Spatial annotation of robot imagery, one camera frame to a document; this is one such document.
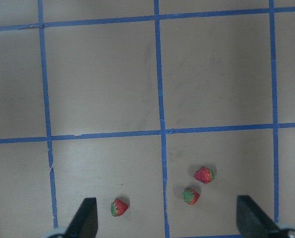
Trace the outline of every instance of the blue grid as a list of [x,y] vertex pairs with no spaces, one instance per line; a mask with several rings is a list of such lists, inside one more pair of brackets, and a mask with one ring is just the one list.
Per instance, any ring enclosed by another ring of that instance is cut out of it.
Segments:
[[[77,21],[61,21],[61,22],[44,22],[43,17],[43,0],[38,0],[38,23],[25,25],[0,26],[0,31],[13,31],[29,28],[38,28],[40,36],[40,52],[41,67],[44,92],[45,121],[46,121],[46,137],[24,137],[24,138],[6,138],[0,139],[0,144],[5,143],[23,143],[23,142],[47,142],[48,159],[50,167],[50,185],[52,196],[52,209],[54,217],[54,227],[58,227],[57,221],[57,201],[55,173],[53,169],[53,140],[75,140],[75,139],[91,139],[91,138],[109,138],[109,137],[128,137],[128,136],[145,136],[160,135],[162,142],[162,172],[163,172],[163,198],[164,198],[164,222],[165,237],[170,237],[170,228],[167,216],[167,150],[166,135],[174,133],[201,133],[213,131],[236,131],[236,130],[255,130],[255,129],[272,129],[273,130],[273,147],[274,147],[274,220],[279,221],[279,155],[278,155],[278,130],[279,128],[293,128],[295,122],[278,123],[278,105],[277,105],[277,74],[276,74],[276,39],[275,39],[275,13],[279,12],[295,12],[295,7],[274,7],[274,0],[269,0],[269,8],[244,9],[244,10],[226,10],[226,11],[210,11],[210,12],[193,12],[178,14],[160,14],[159,0],[154,0],[154,15],[134,16],[120,18],[104,18]],[[227,15],[244,15],[244,14],[269,14],[270,19],[270,45],[271,45],[271,71],[272,71],[272,106],[273,106],[273,123],[270,124],[251,124],[251,125],[232,125],[232,126],[212,126],[212,127],[196,127],[196,128],[175,128],[166,129],[165,111],[163,105],[163,82],[162,82],[162,56],[161,56],[161,29],[160,21],[165,19],[191,18],[191,17],[213,17]],[[158,99],[159,99],[159,116],[160,130],[147,131],[125,131],[112,133],[92,133],[75,135],[56,135],[52,136],[49,97],[48,97],[48,79],[47,79],[47,63],[46,63],[46,45],[44,29],[47,27],[76,26],[76,25],[94,25],[94,24],[111,24],[124,22],[139,21],[155,21],[155,42],[156,42],[156,60],[157,60],[157,82],[158,82]],[[229,236],[210,236],[202,238],[240,238],[240,235]]]

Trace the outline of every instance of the red strawberry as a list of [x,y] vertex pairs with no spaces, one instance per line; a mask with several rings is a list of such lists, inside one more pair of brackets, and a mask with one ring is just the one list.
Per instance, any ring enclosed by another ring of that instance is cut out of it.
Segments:
[[199,193],[197,193],[195,190],[191,188],[186,189],[182,193],[182,195],[183,195],[183,200],[189,205],[195,204],[200,197]]
[[116,199],[111,204],[111,213],[114,217],[119,217],[124,214],[124,212],[128,209],[128,205],[121,200]]
[[207,167],[202,167],[195,173],[195,179],[203,182],[203,183],[209,183],[212,180],[215,179],[215,175],[213,171]]

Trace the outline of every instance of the gray surface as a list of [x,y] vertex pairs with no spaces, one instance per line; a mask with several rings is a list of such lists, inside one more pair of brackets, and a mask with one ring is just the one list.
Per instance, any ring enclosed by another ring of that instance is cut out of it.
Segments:
[[279,122],[294,122],[295,13],[276,14],[276,40]]
[[0,238],[38,238],[52,227],[47,144],[1,144]]
[[0,138],[45,134],[38,30],[0,32]]
[[38,22],[36,0],[0,0],[0,26]]
[[[85,197],[97,197],[99,238],[162,238],[164,208],[160,136],[54,142],[59,226]],[[129,201],[121,217],[111,203]]]
[[[250,195],[274,215],[271,130],[173,134],[168,145],[168,215],[171,237],[238,234],[236,196]],[[202,166],[216,170],[208,184],[193,175]],[[191,206],[181,196],[192,187],[201,193]]]
[[159,0],[161,14],[268,8],[268,0]]
[[272,122],[269,16],[161,22],[167,128]]
[[45,21],[86,20],[154,14],[153,0],[44,0]]
[[274,0],[275,7],[295,6],[295,0]]
[[53,134],[159,129],[153,22],[46,29]]
[[295,225],[295,128],[279,131],[280,222]]

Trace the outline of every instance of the black object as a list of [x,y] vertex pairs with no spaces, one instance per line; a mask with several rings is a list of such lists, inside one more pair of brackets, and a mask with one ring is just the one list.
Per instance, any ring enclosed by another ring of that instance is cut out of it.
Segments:
[[95,238],[98,231],[97,199],[85,198],[74,215],[64,238]]
[[280,229],[247,195],[237,197],[236,226],[243,238],[295,238],[295,229]]

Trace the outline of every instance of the toy strawberry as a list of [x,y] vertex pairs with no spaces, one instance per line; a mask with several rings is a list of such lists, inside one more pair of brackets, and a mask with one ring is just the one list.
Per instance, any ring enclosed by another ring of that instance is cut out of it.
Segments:
[[199,169],[195,173],[194,177],[195,177],[195,179],[197,179],[203,183],[209,183],[215,179],[215,175],[214,175],[213,171],[207,167],[202,167],[201,169]]
[[111,204],[111,213],[114,217],[119,217],[124,214],[124,212],[128,209],[128,205],[121,200],[116,199]]
[[186,189],[182,193],[182,196],[183,196],[183,200],[189,205],[195,204],[200,197],[199,193],[197,193],[195,190],[191,188]]

